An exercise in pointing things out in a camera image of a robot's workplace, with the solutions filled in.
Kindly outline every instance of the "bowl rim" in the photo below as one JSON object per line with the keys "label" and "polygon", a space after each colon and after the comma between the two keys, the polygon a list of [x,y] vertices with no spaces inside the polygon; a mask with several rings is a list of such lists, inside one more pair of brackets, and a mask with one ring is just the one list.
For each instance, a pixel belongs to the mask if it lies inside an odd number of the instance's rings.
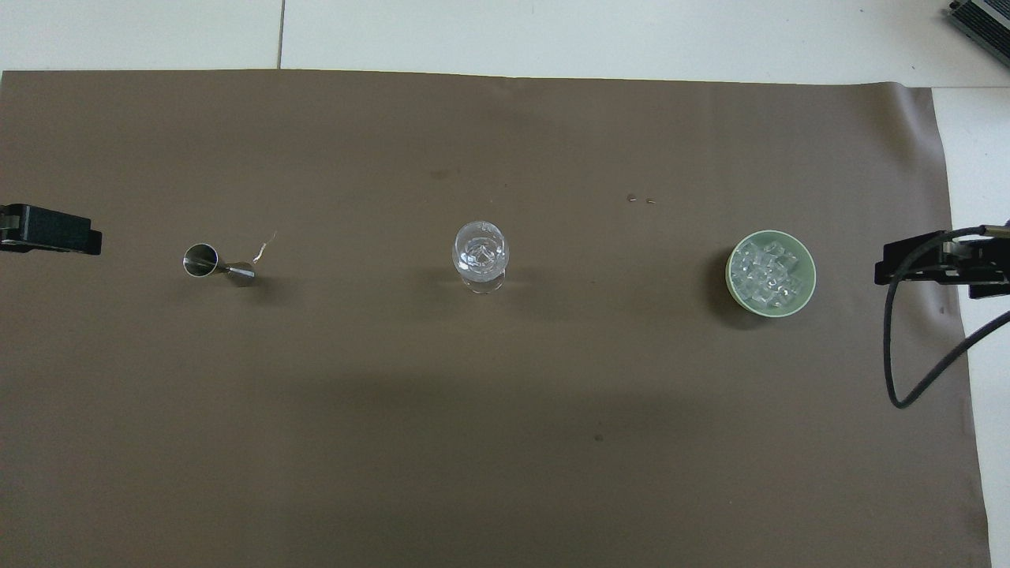
{"label": "bowl rim", "polygon": [[[758,234],[764,234],[769,232],[776,234],[784,234],[795,241],[800,246],[800,248],[803,249],[803,252],[807,255],[807,258],[810,259],[810,268],[813,271],[813,279],[812,279],[813,281],[810,283],[810,294],[807,295],[806,299],[800,302],[794,309],[783,313],[764,313],[762,311],[759,311],[756,308],[747,305],[747,303],[739,297],[739,294],[736,293],[736,290],[733,289],[733,282],[729,274],[729,265],[733,262],[733,256],[736,255],[736,251],[739,250],[740,246],[746,243],[747,240]],[[743,239],[740,239],[740,241],[733,246],[733,250],[729,253],[729,258],[726,259],[726,288],[729,290],[729,295],[733,298],[733,300],[735,300],[736,303],[740,304],[740,306],[742,306],[744,309],[746,309],[751,313],[756,313],[762,317],[786,317],[803,309],[810,302],[810,299],[814,297],[814,291],[817,289],[817,263],[814,261],[814,256],[810,254],[810,250],[807,249],[807,246],[804,245],[803,242],[797,239],[796,236],[793,236],[792,234],[784,230],[779,230],[777,228],[763,228],[761,230],[755,230],[751,232],[750,234],[744,236]]]}

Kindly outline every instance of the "jigger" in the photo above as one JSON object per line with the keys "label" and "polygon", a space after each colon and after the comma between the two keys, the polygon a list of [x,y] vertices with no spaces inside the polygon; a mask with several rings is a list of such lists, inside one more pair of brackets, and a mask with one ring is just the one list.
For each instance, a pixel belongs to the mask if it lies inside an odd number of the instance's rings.
{"label": "jigger", "polygon": [[236,286],[252,284],[256,271],[249,263],[222,263],[217,251],[206,243],[193,245],[183,256],[183,268],[194,278],[223,274]]}

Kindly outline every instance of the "black cable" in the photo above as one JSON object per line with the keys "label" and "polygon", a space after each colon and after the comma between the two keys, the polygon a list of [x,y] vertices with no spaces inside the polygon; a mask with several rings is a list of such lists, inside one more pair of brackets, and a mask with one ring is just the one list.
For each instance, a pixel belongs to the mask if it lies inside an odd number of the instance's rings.
{"label": "black cable", "polygon": [[1000,315],[996,319],[993,319],[989,323],[986,323],[982,327],[979,327],[974,334],[965,338],[965,341],[957,344],[957,347],[950,350],[943,359],[928,372],[926,376],[919,381],[919,384],[915,385],[915,388],[908,393],[903,400],[898,399],[898,395],[894,390],[894,375],[891,372],[891,318],[892,311],[894,309],[894,296],[898,291],[898,283],[905,278],[908,274],[908,269],[911,268],[912,263],[919,260],[922,255],[926,254],[933,247],[947,241],[951,241],[958,236],[965,236],[968,234],[985,234],[986,226],[973,226],[969,228],[958,228],[956,230],[950,230],[933,236],[932,239],[926,241],[922,245],[916,247],[901,264],[898,265],[897,270],[894,272],[894,276],[891,277],[891,284],[887,289],[887,299],[884,301],[884,378],[887,381],[887,395],[891,399],[891,403],[898,408],[907,408],[912,402],[922,394],[926,388],[936,380],[936,377],[940,376],[940,373],[946,370],[951,363],[954,362],[958,357],[962,356],[966,351],[968,351],[972,346],[979,343],[989,334],[992,334],[996,329],[999,329],[1007,322],[1010,322],[1010,311],[1007,311],[1003,315]]}

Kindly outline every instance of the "bowl of ice cubes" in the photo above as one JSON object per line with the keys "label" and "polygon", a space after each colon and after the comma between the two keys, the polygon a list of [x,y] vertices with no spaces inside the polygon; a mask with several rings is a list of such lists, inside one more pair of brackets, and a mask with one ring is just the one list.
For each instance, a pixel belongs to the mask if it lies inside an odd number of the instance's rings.
{"label": "bowl of ice cubes", "polygon": [[726,261],[726,287],[736,303],[766,317],[792,315],[807,305],[817,284],[810,251],[781,230],[759,230]]}

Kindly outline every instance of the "glass base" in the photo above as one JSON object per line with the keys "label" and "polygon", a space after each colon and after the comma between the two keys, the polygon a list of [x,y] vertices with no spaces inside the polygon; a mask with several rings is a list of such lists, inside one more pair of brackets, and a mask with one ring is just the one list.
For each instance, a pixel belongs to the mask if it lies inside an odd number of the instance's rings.
{"label": "glass base", "polygon": [[488,280],[487,282],[474,282],[473,280],[467,280],[462,278],[463,283],[467,285],[468,288],[477,294],[490,294],[498,288],[502,287],[502,283],[505,282],[505,273],[501,273],[498,278],[494,280]]}

